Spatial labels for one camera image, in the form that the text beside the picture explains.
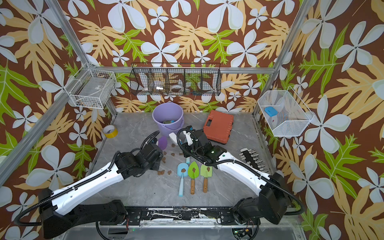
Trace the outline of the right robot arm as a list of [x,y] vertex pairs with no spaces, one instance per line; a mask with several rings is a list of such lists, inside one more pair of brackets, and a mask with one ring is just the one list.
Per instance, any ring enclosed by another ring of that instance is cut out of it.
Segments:
[[264,218],[277,225],[284,216],[296,216],[306,211],[305,204],[286,189],[286,182],[280,174],[270,175],[238,160],[223,147],[212,145],[203,130],[183,128],[170,138],[185,157],[192,157],[202,166],[231,175],[256,194],[256,197],[241,199],[233,206],[232,213],[237,223]]

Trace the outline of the white brush blue handle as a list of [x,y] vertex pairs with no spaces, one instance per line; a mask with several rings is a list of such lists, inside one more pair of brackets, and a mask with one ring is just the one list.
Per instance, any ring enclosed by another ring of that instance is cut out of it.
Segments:
[[177,135],[176,135],[175,133],[170,133],[170,134],[169,134],[169,138],[171,139],[171,141],[172,141],[175,145],[178,145]]

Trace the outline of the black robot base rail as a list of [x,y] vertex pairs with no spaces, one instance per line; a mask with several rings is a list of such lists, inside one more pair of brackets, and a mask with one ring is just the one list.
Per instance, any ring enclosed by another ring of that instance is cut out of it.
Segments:
[[166,225],[187,224],[193,226],[256,226],[260,218],[243,219],[234,207],[126,207],[126,213],[117,223],[100,222],[102,226],[139,226],[160,222]]

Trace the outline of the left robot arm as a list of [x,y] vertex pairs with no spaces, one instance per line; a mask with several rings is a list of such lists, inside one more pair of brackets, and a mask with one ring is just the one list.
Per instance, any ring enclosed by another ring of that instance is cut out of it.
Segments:
[[122,201],[93,205],[84,205],[83,201],[129,177],[140,177],[148,170],[157,171],[163,156],[163,150],[152,143],[130,152],[117,151],[110,163],[86,178],[56,191],[42,191],[39,202],[18,214],[14,223],[25,227],[41,226],[45,239],[88,223],[121,224],[127,218]]

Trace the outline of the light blue round trowel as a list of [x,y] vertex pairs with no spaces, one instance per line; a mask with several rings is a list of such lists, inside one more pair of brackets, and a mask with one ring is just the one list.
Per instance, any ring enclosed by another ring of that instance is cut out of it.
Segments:
[[188,176],[189,165],[187,163],[180,163],[177,168],[177,175],[181,178],[179,185],[179,197],[184,195],[184,178]]

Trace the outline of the purple trowel pink handle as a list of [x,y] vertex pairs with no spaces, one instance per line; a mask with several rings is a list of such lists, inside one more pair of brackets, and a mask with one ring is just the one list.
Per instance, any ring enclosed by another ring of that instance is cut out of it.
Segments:
[[159,148],[163,151],[167,148],[167,145],[168,145],[168,139],[167,137],[165,136],[162,136],[158,139],[158,143],[157,145],[159,146]]

